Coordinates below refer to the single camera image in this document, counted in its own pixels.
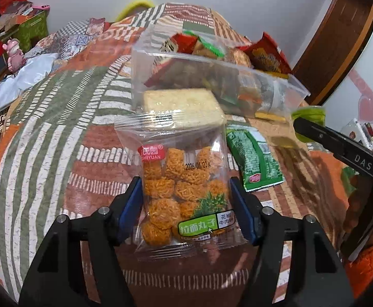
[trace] red brand label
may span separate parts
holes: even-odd
[[[249,177],[249,182],[258,182],[261,180],[261,174],[256,173]]]
[[[162,160],[165,158],[165,149],[162,144],[143,145],[138,148],[143,162]]]

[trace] red snack package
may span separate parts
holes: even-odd
[[[198,37],[185,34],[174,34],[166,40],[160,47],[161,52],[177,52],[192,54]],[[160,80],[170,70],[173,60],[167,57],[156,57],[152,76],[144,83],[146,87],[152,87],[160,83]]]
[[[266,32],[262,39],[251,46],[239,47],[250,58],[255,69],[274,71],[277,73],[292,73],[283,52],[276,42]]]
[[[184,34],[175,34],[171,37],[178,45],[178,53],[192,54],[198,37],[189,36]]]

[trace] bed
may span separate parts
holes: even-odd
[[[0,284],[15,300],[55,217],[61,213],[70,218],[90,215],[124,192],[138,172],[113,123],[117,117],[132,114],[131,47],[150,24],[248,41],[209,8],[161,4],[103,29],[13,105],[0,142]],[[48,41],[51,44],[46,48],[57,43],[54,38]],[[30,54],[46,48],[38,46]],[[228,119],[257,127],[280,162],[286,181],[257,192],[263,204],[286,216],[316,215],[336,244],[347,208],[340,179],[343,164],[316,145],[300,143],[289,124],[236,116]],[[238,167],[230,154],[228,160],[230,175],[237,176]],[[276,301],[284,298],[290,249],[288,242],[282,251]],[[87,290],[97,300],[85,243],[82,253]],[[138,260],[133,245],[117,249],[138,306],[166,304],[169,294],[178,306],[235,305],[255,254],[255,248],[242,242],[204,255],[152,262]]]

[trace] wooden door frame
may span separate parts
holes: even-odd
[[[319,28],[317,29],[315,35],[313,36],[312,40],[310,41],[309,45],[307,46],[306,50],[300,57],[299,61],[296,63],[295,67],[293,68],[293,74],[295,74],[302,62],[307,59],[307,53],[313,48],[313,45],[315,44],[316,40],[319,38],[320,34],[322,33],[333,9],[336,4],[337,0],[332,0],[330,7],[328,8],[326,15],[324,16]],[[319,105],[322,104],[330,95],[333,93],[333,91],[337,88],[337,86],[340,85],[340,83],[343,81],[343,79],[347,76],[350,69],[353,67],[354,63],[357,61],[358,57],[362,53],[369,37],[371,36],[373,31],[373,5],[371,6],[369,15],[367,17],[367,20],[363,26],[363,29],[361,30],[361,33],[359,37],[357,38],[355,44],[353,45],[352,49],[350,50],[349,54],[339,67],[339,69],[336,71],[334,76],[331,78],[331,80],[325,85],[323,90],[317,95],[315,99],[311,102],[311,105]]]

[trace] green box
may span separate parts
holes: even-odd
[[[43,10],[20,24],[12,37],[20,41],[20,49],[26,53],[46,36],[48,36],[47,13]]]

